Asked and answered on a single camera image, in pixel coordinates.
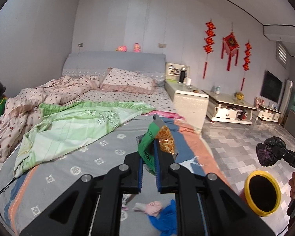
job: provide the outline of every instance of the red tassel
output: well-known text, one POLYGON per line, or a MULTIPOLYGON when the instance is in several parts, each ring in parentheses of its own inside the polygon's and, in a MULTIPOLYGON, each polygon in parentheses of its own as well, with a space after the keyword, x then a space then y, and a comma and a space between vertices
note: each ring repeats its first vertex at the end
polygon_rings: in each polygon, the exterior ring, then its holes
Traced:
POLYGON ((225 43, 224 43, 224 41, 223 41, 223 42, 222 42, 222 54, 221 54, 221 59, 224 58, 224 45, 225 45, 225 43))
POLYGON ((235 66, 237 66, 237 61, 238 61, 238 53, 239 53, 239 49, 237 49, 237 52, 236 52, 236 61, 235 61, 235 66))
POLYGON ((205 69, 203 71, 203 79, 205 78, 205 74, 206 74, 206 67, 208 65, 208 61, 205 61, 205 69))
POLYGON ((227 71, 230 71, 230 63, 231 63, 231 52, 228 55, 227 71))
POLYGON ((242 78, 242 86, 240 88, 240 91, 242 91, 243 87, 244 87, 244 82, 245 82, 245 77, 242 78))

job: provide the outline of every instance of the black tv screen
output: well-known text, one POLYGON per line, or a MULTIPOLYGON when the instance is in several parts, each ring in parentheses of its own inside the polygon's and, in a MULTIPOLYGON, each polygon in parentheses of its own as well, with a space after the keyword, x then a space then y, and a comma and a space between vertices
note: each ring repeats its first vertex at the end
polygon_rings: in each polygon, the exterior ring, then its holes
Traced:
POLYGON ((265 72, 260 95, 278 103, 282 89, 282 82, 269 71, 265 72))

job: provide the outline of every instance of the black cable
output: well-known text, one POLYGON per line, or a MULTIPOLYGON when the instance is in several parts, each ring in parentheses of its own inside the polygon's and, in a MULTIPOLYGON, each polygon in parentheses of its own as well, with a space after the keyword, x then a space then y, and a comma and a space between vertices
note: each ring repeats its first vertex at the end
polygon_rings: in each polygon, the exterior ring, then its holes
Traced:
POLYGON ((287 226, 277 236, 279 236, 282 232, 284 232, 284 230, 287 228, 287 226))
MULTIPOLYGON (((11 185, 14 181, 15 181, 15 177, 5 186, 5 187, 3 187, 2 189, 1 189, 1 191, 0 191, 0 195, 3 193, 3 191, 5 190, 5 189, 7 189, 8 187, 9 187, 9 185, 11 185)), ((1 213, 0 213, 0 217, 1 217, 1 219, 2 219, 2 221, 6 224, 6 226, 8 226, 8 224, 5 222, 5 220, 3 219, 3 217, 2 217, 2 215, 1 215, 1 213)))

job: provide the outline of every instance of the window frame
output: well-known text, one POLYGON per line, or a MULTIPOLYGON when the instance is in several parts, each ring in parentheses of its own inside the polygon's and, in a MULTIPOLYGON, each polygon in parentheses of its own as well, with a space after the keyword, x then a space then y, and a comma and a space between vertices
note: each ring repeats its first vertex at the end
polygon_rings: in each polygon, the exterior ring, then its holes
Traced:
POLYGON ((287 50, 287 48, 284 46, 284 44, 280 41, 277 41, 277 46, 276 46, 276 52, 275 52, 275 57, 277 59, 277 61, 280 62, 280 64, 287 69, 288 67, 288 62, 289 62, 289 52, 287 50), (283 50, 286 53, 286 61, 284 62, 284 60, 281 58, 281 56, 279 56, 279 46, 281 46, 283 48, 283 50))

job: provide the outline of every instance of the yellow rim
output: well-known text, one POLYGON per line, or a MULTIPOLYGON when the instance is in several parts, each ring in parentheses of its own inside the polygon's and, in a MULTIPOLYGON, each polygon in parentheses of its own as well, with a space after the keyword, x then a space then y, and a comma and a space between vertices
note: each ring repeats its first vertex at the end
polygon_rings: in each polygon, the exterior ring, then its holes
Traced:
POLYGON ((253 212, 255 212, 260 217, 267 217, 267 216, 271 215, 272 213, 274 213, 278 209, 278 207, 281 203, 281 191, 280 191, 279 184, 277 183, 277 181, 275 180, 275 178, 273 176, 271 176, 269 173, 262 171, 262 170, 254 171, 247 177, 246 182, 245 182, 244 192, 245 192, 245 198, 246 198, 247 204, 253 210, 253 212), (262 211, 253 202, 252 197, 250 195, 250 191, 249 191, 250 180, 253 176, 263 176, 266 179, 268 179, 272 183, 272 185, 274 186, 275 192, 277 194, 277 201, 275 203, 274 208, 271 211, 262 211))

